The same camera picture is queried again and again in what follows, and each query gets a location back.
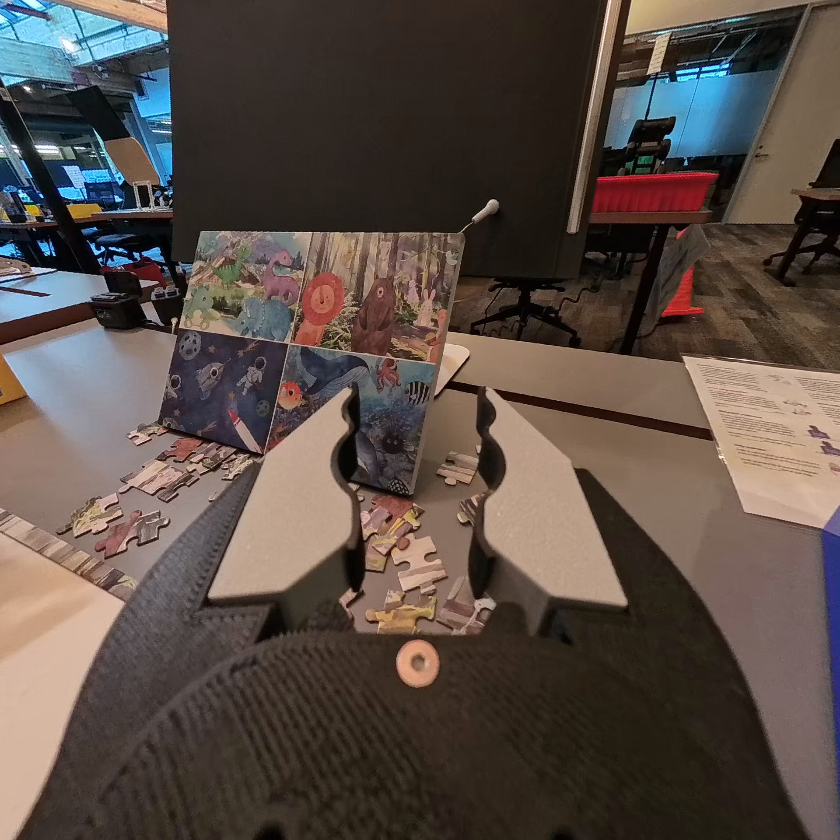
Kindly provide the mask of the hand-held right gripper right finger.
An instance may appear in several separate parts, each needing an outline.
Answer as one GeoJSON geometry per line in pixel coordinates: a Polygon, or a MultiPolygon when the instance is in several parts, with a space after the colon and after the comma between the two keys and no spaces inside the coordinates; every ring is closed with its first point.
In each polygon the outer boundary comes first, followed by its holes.
{"type": "Polygon", "coordinates": [[[486,484],[469,546],[477,595],[521,608],[542,635],[565,607],[622,613],[627,596],[570,458],[485,386],[476,402],[486,484]]]}

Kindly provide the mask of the pile of puzzle pieces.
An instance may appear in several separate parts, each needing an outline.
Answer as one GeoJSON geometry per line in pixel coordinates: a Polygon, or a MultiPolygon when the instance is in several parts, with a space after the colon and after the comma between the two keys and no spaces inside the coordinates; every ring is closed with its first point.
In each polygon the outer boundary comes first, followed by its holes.
{"type": "MultiPolygon", "coordinates": [[[[179,437],[168,449],[123,477],[117,492],[93,497],[70,514],[68,523],[57,529],[58,537],[70,535],[80,539],[92,535],[98,536],[98,541],[93,547],[94,554],[59,542],[66,550],[61,562],[75,574],[127,599],[136,585],[134,578],[111,567],[108,562],[131,547],[138,548],[160,538],[161,530],[172,523],[161,505],[171,504],[182,490],[194,486],[205,474],[218,472],[224,485],[229,487],[248,467],[258,462],[257,456],[229,446],[179,437]]],[[[381,634],[415,631],[417,621],[421,619],[437,620],[450,627],[454,634],[477,634],[484,615],[489,614],[493,606],[484,610],[473,606],[465,576],[453,583],[444,603],[437,604],[436,583],[446,580],[447,574],[438,561],[427,562],[427,572],[432,576],[415,586],[419,593],[417,604],[405,600],[409,573],[404,570],[401,573],[403,582],[386,593],[381,609],[369,609],[365,619],[377,623],[381,634]]]]}

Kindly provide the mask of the animal picture puzzle box lid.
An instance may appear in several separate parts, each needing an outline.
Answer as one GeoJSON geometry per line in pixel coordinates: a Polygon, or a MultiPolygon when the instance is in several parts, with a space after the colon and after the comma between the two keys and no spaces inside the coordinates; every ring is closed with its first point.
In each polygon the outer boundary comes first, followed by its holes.
{"type": "Polygon", "coordinates": [[[413,494],[465,243],[202,231],[159,422],[264,455],[355,386],[354,480],[413,494]]]}

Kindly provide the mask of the white printed instruction sheet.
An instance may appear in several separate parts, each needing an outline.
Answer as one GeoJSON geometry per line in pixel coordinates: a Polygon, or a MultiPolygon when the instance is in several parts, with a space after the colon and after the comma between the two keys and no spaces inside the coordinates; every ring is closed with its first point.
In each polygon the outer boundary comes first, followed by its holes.
{"type": "Polygon", "coordinates": [[[682,359],[743,509],[824,529],[839,505],[839,374],[682,359]]]}

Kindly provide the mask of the black office chair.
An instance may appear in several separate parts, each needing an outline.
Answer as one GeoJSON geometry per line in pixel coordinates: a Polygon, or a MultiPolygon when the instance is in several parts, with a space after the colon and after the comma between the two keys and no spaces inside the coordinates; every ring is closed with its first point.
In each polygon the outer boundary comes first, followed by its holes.
{"type": "Polygon", "coordinates": [[[468,334],[522,341],[530,322],[537,322],[564,333],[568,339],[567,345],[579,349],[580,334],[563,320],[561,314],[565,302],[577,302],[579,299],[568,298],[566,291],[565,284],[557,280],[496,278],[489,287],[492,299],[485,309],[485,315],[469,325],[468,334]],[[490,313],[491,306],[503,291],[515,292],[515,302],[490,313]]]}
{"type": "Polygon", "coordinates": [[[676,116],[663,119],[639,119],[635,122],[624,149],[619,175],[656,175],[665,171],[676,116]]]}
{"type": "Polygon", "coordinates": [[[764,270],[784,287],[796,285],[787,274],[797,256],[812,256],[802,270],[806,276],[822,257],[839,257],[839,139],[833,142],[816,179],[792,193],[801,202],[794,216],[794,235],[784,252],[763,261],[764,270]]]}

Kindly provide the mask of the white puzzle board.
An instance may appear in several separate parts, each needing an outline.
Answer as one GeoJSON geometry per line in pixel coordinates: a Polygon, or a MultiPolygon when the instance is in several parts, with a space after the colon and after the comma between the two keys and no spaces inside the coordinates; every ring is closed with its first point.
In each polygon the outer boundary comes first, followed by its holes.
{"type": "Polygon", "coordinates": [[[3,832],[14,834],[38,798],[92,660],[123,609],[114,595],[64,565],[84,562],[2,510],[1,782],[3,832]]]}

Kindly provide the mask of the large black battery charger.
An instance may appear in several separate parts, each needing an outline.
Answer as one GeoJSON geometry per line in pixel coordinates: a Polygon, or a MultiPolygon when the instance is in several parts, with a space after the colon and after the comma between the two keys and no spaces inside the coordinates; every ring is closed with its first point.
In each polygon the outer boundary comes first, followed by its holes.
{"type": "Polygon", "coordinates": [[[105,329],[131,330],[142,328],[148,319],[141,298],[140,278],[131,271],[104,270],[106,291],[91,296],[88,304],[94,318],[105,329]]]}

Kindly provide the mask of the orange traffic cone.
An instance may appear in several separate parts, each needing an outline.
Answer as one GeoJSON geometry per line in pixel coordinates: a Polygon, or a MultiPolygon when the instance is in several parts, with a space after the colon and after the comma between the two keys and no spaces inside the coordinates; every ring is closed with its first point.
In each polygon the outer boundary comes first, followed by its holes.
{"type": "Polygon", "coordinates": [[[688,316],[699,316],[705,313],[704,308],[694,305],[692,295],[694,290],[694,266],[703,256],[708,246],[702,226],[693,224],[677,235],[675,242],[669,246],[667,254],[667,275],[663,278],[661,287],[662,319],[672,319],[688,316]]]}

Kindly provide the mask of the blue plastic bin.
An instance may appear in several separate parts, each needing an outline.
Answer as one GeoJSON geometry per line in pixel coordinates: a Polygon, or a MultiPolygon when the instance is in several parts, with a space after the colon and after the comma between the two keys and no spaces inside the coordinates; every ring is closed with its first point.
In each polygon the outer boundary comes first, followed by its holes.
{"type": "Polygon", "coordinates": [[[839,508],[821,532],[829,657],[833,677],[839,673],[839,508]]]}

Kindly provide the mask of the leaning white paper sign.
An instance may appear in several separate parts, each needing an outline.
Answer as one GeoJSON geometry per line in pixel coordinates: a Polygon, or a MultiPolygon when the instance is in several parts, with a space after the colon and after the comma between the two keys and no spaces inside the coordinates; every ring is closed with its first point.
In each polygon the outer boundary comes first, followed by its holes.
{"type": "Polygon", "coordinates": [[[704,313],[703,308],[692,304],[692,291],[694,266],[708,249],[705,228],[699,224],[688,226],[668,241],[647,304],[648,321],[704,313]]]}

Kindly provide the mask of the red plastic bin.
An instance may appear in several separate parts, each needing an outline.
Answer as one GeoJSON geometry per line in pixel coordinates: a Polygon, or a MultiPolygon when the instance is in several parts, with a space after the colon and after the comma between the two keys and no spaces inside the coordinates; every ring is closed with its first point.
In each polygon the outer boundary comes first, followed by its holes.
{"type": "Polygon", "coordinates": [[[699,212],[716,173],[686,171],[653,175],[614,175],[597,179],[593,214],[699,212]]]}

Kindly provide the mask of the black partition panel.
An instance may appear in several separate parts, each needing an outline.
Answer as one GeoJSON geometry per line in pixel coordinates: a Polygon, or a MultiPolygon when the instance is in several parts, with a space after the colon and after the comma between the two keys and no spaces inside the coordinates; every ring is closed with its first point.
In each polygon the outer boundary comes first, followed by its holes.
{"type": "Polygon", "coordinates": [[[566,233],[607,1],[167,2],[173,256],[205,230],[456,233],[469,277],[579,274],[566,233]]]}

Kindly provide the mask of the grey door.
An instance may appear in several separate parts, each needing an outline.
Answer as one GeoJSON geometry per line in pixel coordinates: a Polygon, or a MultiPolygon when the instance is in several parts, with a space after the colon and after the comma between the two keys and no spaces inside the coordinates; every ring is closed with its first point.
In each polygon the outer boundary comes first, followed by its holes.
{"type": "Polygon", "coordinates": [[[839,5],[810,4],[724,221],[790,223],[838,137],[839,5]]]}

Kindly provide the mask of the white flat base plate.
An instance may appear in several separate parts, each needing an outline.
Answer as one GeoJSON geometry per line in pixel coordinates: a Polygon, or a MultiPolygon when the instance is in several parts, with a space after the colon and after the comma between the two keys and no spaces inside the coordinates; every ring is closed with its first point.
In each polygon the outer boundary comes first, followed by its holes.
{"type": "Polygon", "coordinates": [[[469,359],[467,347],[457,343],[439,344],[432,348],[430,364],[435,367],[434,398],[446,387],[469,359]]]}

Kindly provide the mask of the silver metal post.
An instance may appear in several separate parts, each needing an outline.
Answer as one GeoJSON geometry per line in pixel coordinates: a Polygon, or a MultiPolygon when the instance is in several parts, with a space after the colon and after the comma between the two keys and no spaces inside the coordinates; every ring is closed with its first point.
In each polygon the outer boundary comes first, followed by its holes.
{"type": "Polygon", "coordinates": [[[574,188],[566,226],[566,233],[568,235],[576,235],[581,229],[587,184],[589,182],[592,158],[595,152],[595,142],[602,113],[603,100],[606,94],[606,86],[611,78],[610,65],[613,58],[622,7],[622,1],[608,1],[605,4],[602,32],[596,53],[590,97],[587,103],[583,125],[581,150],[574,172],[574,188]]]}

